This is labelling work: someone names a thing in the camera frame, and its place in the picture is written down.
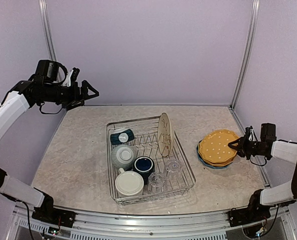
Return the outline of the yellow polka dot plate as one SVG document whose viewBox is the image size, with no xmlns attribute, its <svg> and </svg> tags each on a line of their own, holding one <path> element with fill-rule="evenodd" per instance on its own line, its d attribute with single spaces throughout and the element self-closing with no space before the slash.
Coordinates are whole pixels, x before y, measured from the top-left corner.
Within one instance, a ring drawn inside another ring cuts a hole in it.
<svg viewBox="0 0 297 240">
<path fill-rule="evenodd" d="M 207 134 L 198 144 L 198 153 L 208 164 L 224 164 L 232 161 L 237 151 L 229 143 L 238 140 L 239 136 L 232 130 L 219 129 Z"/>
<path fill-rule="evenodd" d="M 218 142 L 204 144 L 201 140 L 197 147 L 202 159 L 212 166 L 225 166 L 231 161 L 234 161 L 237 155 L 236 150 Z"/>
</svg>

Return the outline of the blue polka dot plate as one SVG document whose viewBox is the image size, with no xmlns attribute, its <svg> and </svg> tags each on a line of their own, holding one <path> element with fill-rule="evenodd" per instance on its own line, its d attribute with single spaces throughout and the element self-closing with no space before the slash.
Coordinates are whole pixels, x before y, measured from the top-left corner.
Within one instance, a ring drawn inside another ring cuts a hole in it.
<svg viewBox="0 0 297 240">
<path fill-rule="evenodd" d="M 214 170 L 226 169 L 229 165 L 231 165 L 231 164 L 233 163 L 233 161 L 231 161 L 231 162 L 229 162 L 228 164 L 226 164 L 226 165 L 224 165 L 224 166 L 213 166 L 213 165 L 210 165 L 210 164 L 206 163 L 206 162 L 202 159 L 201 155 L 199 154 L 198 147 L 196 147 L 195 151 L 196 151 L 196 155 L 197 155 L 198 160 L 199 160 L 204 166 L 206 166 L 206 167 L 208 167 L 208 168 L 211 168 L 211 169 L 214 169 Z"/>
</svg>

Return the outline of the cream bird pattern plate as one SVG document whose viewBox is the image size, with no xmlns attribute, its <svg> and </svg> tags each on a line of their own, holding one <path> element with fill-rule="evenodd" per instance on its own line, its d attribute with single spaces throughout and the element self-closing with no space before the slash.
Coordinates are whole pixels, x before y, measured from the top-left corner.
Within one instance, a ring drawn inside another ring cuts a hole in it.
<svg viewBox="0 0 297 240">
<path fill-rule="evenodd" d="M 163 112 L 158 120 L 157 143 L 160 154 L 163 157 L 170 155 L 175 139 L 175 131 L 167 113 Z"/>
</svg>

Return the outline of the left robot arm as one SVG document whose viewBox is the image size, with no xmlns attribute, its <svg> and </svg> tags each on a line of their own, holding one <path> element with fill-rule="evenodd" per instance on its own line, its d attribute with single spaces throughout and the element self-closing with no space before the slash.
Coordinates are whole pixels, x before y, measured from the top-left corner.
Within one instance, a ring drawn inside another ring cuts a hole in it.
<svg viewBox="0 0 297 240">
<path fill-rule="evenodd" d="M 21 116 L 34 105 L 42 107 L 45 103 L 61 105 L 66 110 L 83 106 L 85 101 L 100 94 L 86 80 L 78 86 L 76 82 L 68 86 L 63 83 L 42 83 L 35 80 L 23 80 L 17 83 L 0 104 L 0 150 L 10 136 L 10 129 Z M 11 176 L 0 167 L 0 194 L 34 207 L 47 222 L 52 223 L 59 217 L 53 198 L 28 183 Z"/>
</svg>

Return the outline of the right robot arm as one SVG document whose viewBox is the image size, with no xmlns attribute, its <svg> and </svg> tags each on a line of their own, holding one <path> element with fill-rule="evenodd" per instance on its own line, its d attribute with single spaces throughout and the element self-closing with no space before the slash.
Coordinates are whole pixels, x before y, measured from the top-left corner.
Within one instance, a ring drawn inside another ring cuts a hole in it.
<svg viewBox="0 0 297 240">
<path fill-rule="evenodd" d="M 271 207 L 297 202 L 297 142 L 277 140 L 273 135 L 262 136 L 260 140 L 245 135 L 228 146 L 247 160 L 260 156 L 267 161 L 278 161 L 278 166 L 269 164 L 265 168 L 273 185 L 256 190 L 251 195 L 244 210 L 247 221 L 255 222 L 268 213 Z"/>
</svg>

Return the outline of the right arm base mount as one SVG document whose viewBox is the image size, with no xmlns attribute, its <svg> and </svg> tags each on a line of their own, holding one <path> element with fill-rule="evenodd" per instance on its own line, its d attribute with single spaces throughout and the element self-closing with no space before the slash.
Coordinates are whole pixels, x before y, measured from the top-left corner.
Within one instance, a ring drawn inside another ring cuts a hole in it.
<svg viewBox="0 0 297 240">
<path fill-rule="evenodd" d="M 250 197 L 247 207 L 232 208 L 228 212 L 228 220 L 230 227 L 247 225 L 271 217 L 270 206 L 260 204 L 260 196 L 262 189 L 256 190 Z"/>
</svg>

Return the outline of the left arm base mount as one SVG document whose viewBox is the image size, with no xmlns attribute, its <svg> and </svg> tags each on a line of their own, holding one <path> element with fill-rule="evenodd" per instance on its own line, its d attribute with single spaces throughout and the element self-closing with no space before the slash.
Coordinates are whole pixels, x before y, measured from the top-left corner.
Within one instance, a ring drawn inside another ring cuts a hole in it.
<svg viewBox="0 0 297 240">
<path fill-rule="evenodd" d="M 40 207 L 34 207 L 32 218 L 59 227 L 72 228 L 76 213 L 70 210 L 54 207 L 54 199 L 45 196 Z"/>
</svg>

